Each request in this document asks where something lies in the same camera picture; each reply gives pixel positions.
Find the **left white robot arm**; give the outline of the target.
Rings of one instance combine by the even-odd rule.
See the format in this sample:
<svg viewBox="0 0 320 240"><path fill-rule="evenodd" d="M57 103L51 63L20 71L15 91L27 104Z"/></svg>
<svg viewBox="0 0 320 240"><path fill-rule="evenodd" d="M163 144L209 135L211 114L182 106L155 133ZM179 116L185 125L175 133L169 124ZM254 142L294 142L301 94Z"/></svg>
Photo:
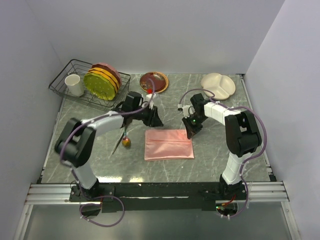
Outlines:
<svg viewBox="0 0 320 240"><path fill-rule="evenodd" d="M105 114L90 119L71 118L55 143L54 150L60 163L71 169L81 195L94 201L101 195L100 183L88 163L95 138L109 131L126 128L133 120L142 121L147 127L162 127L154 103L156 93L146 96L130 91L124 101Z"/></svg>

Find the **pink satin napkin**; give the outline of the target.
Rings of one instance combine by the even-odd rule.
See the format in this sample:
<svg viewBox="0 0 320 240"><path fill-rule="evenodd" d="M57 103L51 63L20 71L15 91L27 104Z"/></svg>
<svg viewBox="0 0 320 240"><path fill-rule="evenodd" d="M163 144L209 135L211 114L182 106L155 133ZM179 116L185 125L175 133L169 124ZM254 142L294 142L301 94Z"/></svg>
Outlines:
<svg viewBox="0 0 320 240"><path fill-rule="evenodd" d="M145 131L144 160L165 161L193 159L191 139L184 129L149 129Z"/></svg>

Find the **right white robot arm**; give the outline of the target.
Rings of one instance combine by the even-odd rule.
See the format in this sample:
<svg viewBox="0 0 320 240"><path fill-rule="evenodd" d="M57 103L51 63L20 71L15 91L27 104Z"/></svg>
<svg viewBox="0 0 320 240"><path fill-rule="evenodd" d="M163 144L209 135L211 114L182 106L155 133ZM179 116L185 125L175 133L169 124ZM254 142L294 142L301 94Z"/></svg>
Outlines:
<svg viewBox="0 0 320 240"><path fill-rule="evenodd" d="M178 110L183 112L182 122L188 139L200 132L207 119L213 119L225 128L229 156L216 193L228 200L245 189L242 172L246 160L251 160L262 144L256 122L258 118L246 107L242 106L242 111L237 107L229 108L212 98L205 100L200 93L193 95L190 102L191 105L182 105L181 102L177 105Z"/></svg>

